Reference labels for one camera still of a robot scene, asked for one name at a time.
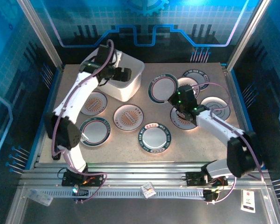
metal post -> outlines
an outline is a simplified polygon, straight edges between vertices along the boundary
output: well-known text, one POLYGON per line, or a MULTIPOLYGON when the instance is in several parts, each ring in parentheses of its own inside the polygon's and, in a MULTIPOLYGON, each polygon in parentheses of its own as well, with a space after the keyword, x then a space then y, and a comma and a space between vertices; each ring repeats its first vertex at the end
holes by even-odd
POLYGON ((22 8, 24 14, 26 15, 28 21, 30 22, 32 28, 37 34, 38 38, 42 42, 45 50, 47 51, 52 62, 59 71, 62 71, 62 61, 50 40, 45 28, 42 25, 36 11, 33 9, 29 0, 17 0, 20 7, 22 8))
POLYGON ((252 18, 248 28, 246 29, 245 34, 243 35, 242 39, 238 43, 237 47, 235 48, 230 59, 227 62, 227 68, 226 68, 227 71, 231 71, 232 68, 234 67, 235 63, 237 62, 239 56, 241 55, 245 46, 247 45, 248 41, 250 40, 257 24, 259 23, 261 17, 265 13, 270 2, 271 2, 271 0, 263 0, 258 5, 258 7, 256 9, 256 13, 255 13, 254 17, 252 18))

white card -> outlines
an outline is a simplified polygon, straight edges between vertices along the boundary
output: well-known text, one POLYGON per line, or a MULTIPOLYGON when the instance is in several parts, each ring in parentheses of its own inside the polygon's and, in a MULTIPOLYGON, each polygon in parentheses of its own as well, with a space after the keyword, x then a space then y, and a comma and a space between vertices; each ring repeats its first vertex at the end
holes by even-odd
POLYGON ((254 191, 242 190, 241 210, 255 213, 254 191))

white label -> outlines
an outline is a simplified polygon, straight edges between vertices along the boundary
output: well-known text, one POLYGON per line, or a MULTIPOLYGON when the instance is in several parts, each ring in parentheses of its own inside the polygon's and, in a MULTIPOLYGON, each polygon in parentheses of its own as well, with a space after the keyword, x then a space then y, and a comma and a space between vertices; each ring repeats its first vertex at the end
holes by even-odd
POLYGON ((44 194, 36 189, 29 189, 27 197, 45 206, 49 206, 53 200, 52 196, 44 194))
POLYGON ((241 210, 255 213, 254 191, 242 190, 241 210))

robotic arm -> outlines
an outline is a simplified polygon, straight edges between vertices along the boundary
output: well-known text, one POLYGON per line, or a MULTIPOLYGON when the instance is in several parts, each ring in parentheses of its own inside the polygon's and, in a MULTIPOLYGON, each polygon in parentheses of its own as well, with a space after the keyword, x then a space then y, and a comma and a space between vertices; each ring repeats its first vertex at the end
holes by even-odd
POLYGON ((62 103, 52 112, 45 115, 45 126, 52 139, 52 158, 59 160, 61 152, 67 164, 68 175, 72 184, 86 181, 80 173, 88 173, 87 163, 79 147, 80 130, 75 126, 82 106, 100 83, 106 84, 110 79, 127 82, 131 78, 131 69, 118 67, 121 52, 114 49, 113 42, 100 45, 97 55, 85 60, 80 67, 77 79, 62 103))

circular rim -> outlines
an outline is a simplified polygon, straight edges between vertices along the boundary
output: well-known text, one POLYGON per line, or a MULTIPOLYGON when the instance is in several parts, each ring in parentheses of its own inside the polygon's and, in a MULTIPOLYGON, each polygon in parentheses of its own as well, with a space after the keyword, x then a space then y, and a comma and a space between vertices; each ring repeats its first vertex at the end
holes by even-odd
POLYGON ((84 121, 83 124, 80 126, 80 132, 83 133, 84 128, 95 120, 102 122, 106 126, 107 134, 100 142, 96 142, 96 143, 91 143, 91 142, 88 142, 87 140, 82 140, 82 138, 83 138, 82 137, 81 142, 86 146, 90 146, 90 147, 100 146, 100 145, 104 144, 110 137, 111 126, 110 126, 109 122, 106 119, 99 118, 99 117, 89 118, 86 121, 84 121))
MULTIPOLYGON (((204 80, 205 80, 205 82, 206 83, 208 83, 209 81, 210 81, 210 78, 209 78, 209 76, 206 74, 206 73, 204 73, 203 71, 200 71, 200 70, 197 70, 197 69, 190 69, 190 70, 187 70, 187 71, 185 71, 184 73, 183 73, 183 77, 189 77, 188 75, 190 75, 191 73, 198 73, 198 74, 200 74, 203 78, 204 78, 204 80)), ((206 87, 208 87, 209 86, 209 84, 205 84, 205 85, 203 85, 203 86, 200 86, 200 91, 202 91, 202 90, 205 90, 206 89, 206 87)))
POLYGON ((113 122, 114 122, 115 126, 116 126, 117 128, 119 128, 120 130, 125 131, 125 132, 132 132, 132 131, 135 131, 137 128, 139 128, 139 127, 142 125, 143 121, 144 121, 144 113, 143 113, 143 111, 141 110, 141 108, 138 107, 138 106, 135 105, 135 104, 124 104, 124 105, 120 106, 119 108, 117 108, 116 111, 115 111, 114 114, 113 114, 113 122), (117 112, 118 110, 120 110, 120 109, 121 109, 122 107, 124 107, 124 106, 135 106, 135 107, 137 107, 137 108, 139 109, 138 112, 140 111, 140 112, 142 113, 142 121, 141 121, 141 123, 140 123, 137 127, 135 127, 134 129, 125 130, 125 129, 120 128, 120 127, 117 125, 117 123, 116 123, 115 114, 116 114, 116 112, 117 112))
POLYGON ((101 114, 101 113, 106 109, 107 105, 108 105, 108 99, 107 99, 106 95, 103 94, 102 92, 93 91, 93 92, 90 94, 90 96, 87 98, 85 104, 83 105, 83 107, 82 107, 82 109, 81 109, 81 113, 82 113, 82 114, 85 114, 85 115, 87 115, 87 116, 96 116, 96 115, 101 114), (102 104, 103 104, 102 107, 103 107, 103 108, 100 109, 100 110, 98 110, 96 113, 92 114, 92 113, 90 113, 88 110, 86 110, 85 105, 86 105, 87 101, 90 100, 91 95, 94 95, 94 94, 99 94, 99 95, 100 95, 100 97, 101 97, 101 99, 102 99, 102 104))
POLYGON ((166 103, 168 103, 167 100, 158 100, 158 99, 154 98, 154 97, 153 97, 153 93, 152 93, 152 90, 153 90, 154 85, 155 85, 158 81, 160 81, 161 79, 163 79, 163 78, 170 78, 170 79, 175 83, 175 89, 174 89, 173 93, 176 91, 176 89, 177 89, 177 87, 178 87, 178 81, 177 81, 177 78, 176 78, 174 75, 171 75, 171 74, 168 74, 168 73, 163 73, 163 74, 157 76, 156 78, 154 78, 154 79, 151 81, 151 83, 149 84, 149 87, 148 87, 148 96, 149 96, 149 98, 150 98, 153 102, 155 102, 155 103, 157 103, 157 104, 166 104, 166 103))
MULTIPOLYGON (((182 85, 180 84, 180 82, 181 82, 181 80, 182 79, 184 79, 184 80, 187 80, 187 79, 189 79, 189 80, 191 80, 192 82, 195 82, 195 84, 192 84, 192 85, 198 85, 198 82, 195 80, 195 79, 193 79, 193 78, 190 78, 190 77, 180 77, 177 81, 178 81, 178 87, 181 87, 182 85)), ((199 94, 200 94, 200 87, 199 86, 195 86, 194 87, 194 91, 195 91, 195 94, 194 94, 194 96, 195 96, 195 98, 198 98, 198 96, 199 96, 199 94)))
POLYGON ((170 146, 171 144, 171 133, 170 131, 168 130, 168 128, 160 123, 149 123, 147 125, 144 125, 141 130, 139 131, 139 134, 138 134, 138 142, 140 144, 140 146, 147 152, 149 153, 152 153, 152 154, 159 154, 159 153, 162 153, 164 151, 166 151, 168 149, 168 147, 170 146), (157 127, 159 129, 161 129, 165 134, 166 134, 166 143, 165 145, 160 148, 160 149, 150 149, 148 147, 146 147, 146 145, 144 144, 143 142, 143 134, 144 132, 149 129, 149 128, 152 128, 152 127, 157 127))
MULTIPOLYGON (((203 101, 201 101, 200 104, 203 104, 203 105, 207 106, 207 104, 212 103, 212 102, 215 102, 215 103, 217 103, 217 104, 220 104, 222 107, 224 107, 224 106, 227 105, 227 103, 226 103, 224 100, 222 100, 221 98, 219 98, 219 97, 207 97, 207 98, 205 98, 203 101)), ((215 112, 214 112, 214 114, 215 114, 217 117, 219 117, 220 119, 222 119, 222 120, 227 120, 227 119, 229 118, 229 116, 230 116, 230 113, 231 113, 230 107, 228 106, 226 109, 224 109, 224 111, 225 111, 225 113, 224 113, 224 115, 221 116, 221 117, 218 116, 218 115, 216 115, 215 112)))
POLYGON ((176 108, 172 107, 172 109, 170 111, 170 119, 176 127, 180 128, 182 130, 185 130, 185 131, 193 130, 194 128, 196 128, 196 125, 194 125, 192 122, 190 122, 189 125, 185 125, 185 124, 182 124, 180 121, 178 121, 178 117, 177 117, 175 111, 176 111, 176 108), (173 121, 174 120, 174 118, 172 118, 173 115, 176 116, 176 120, 177 120, 176 122, 173 121), (188 128, 182 128, 182 126, 191 126, 191 127, 189 127, 189 129, 188 129, 188 128))

